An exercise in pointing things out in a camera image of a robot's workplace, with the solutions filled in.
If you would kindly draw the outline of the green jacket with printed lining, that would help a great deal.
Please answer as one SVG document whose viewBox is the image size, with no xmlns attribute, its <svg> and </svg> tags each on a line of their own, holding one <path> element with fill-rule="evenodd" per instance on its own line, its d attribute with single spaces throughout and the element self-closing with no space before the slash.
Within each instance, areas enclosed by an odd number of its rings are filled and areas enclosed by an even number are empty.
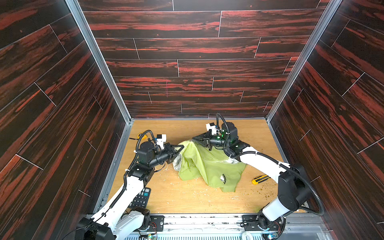
<svg viewBox="0 0 384 240">
<path fill-rule="evenodd" d="M 234 192 L 246 167 L 229 158 L 224 151 L 204 148 L 191 140 L 181 142 L 183 150 L 173 161 L 174 169 L 183 181 L 203 178 L 211 188 Z"/>
</svg>

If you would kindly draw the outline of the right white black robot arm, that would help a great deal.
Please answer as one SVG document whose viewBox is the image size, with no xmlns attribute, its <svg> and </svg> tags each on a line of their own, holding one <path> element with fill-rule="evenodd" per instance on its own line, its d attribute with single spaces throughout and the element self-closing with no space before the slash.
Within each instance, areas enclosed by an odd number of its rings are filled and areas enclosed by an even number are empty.
<svg viewBox="0 0 384 240">
<path fill-rule="evenodd" d="M 222 148 L 230 159 L 252 166 L 277 183 L 277 197 L 257 213 L 255 222 L 262 231 L 272 229 L 280 218 L 298 210 L 316 195 L 302 166 L 291 166 L 257 151 L 239 139 L 238 129 L 231 122 L 223 123 L 220 128 L 207 124 L 207 132 L 193 137 L 193 141 L 209 150 Z"/>
</svg>

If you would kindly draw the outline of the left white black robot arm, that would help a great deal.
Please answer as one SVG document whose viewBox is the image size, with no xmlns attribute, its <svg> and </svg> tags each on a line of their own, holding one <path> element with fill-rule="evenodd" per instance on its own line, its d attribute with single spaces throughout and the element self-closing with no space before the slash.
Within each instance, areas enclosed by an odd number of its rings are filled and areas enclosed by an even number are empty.
<svg viewBox="0 0 384 240">
<path fill-rule="evenodd" d="M 122 218 L 130 203 L 142 192 L 155 173 L 155 167 L 172 163 L 183 145 L 144 142 L 137 145 L 136 155 L 126 170 L 124 183 L 107 204 L 91 218 L 83 218 L 75 229 L 75 240 L 118 240 L 150 224 L 150 211 L 134 207 Z"/>
</svg>

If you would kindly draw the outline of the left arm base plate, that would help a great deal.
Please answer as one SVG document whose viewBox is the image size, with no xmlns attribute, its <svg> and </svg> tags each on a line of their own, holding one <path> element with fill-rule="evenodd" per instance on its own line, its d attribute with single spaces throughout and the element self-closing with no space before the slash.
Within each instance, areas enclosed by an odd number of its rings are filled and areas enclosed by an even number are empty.
<svg viewBox="0 0 384 240">
<path fill-rule="evenodd" d="M 162 232 L 164 229 L 165 216 L 148 215 L 144 217 L 143 225 L 139 228 L 141 232 Z"/>
</svg>

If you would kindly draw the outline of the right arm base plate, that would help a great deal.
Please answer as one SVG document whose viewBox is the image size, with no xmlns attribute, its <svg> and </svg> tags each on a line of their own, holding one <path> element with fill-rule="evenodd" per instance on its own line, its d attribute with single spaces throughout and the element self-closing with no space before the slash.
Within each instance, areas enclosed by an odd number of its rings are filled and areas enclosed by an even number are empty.
<svg viewBox="0 0 384 240">
<path fill-rule="evenodd" d="M 269 221 L 259 215 L 242 215 L 240 226 L 245 231 L 280 232 L 283 227 L 283 220 L 278 218 L 275 221 Z"/>
</svg>

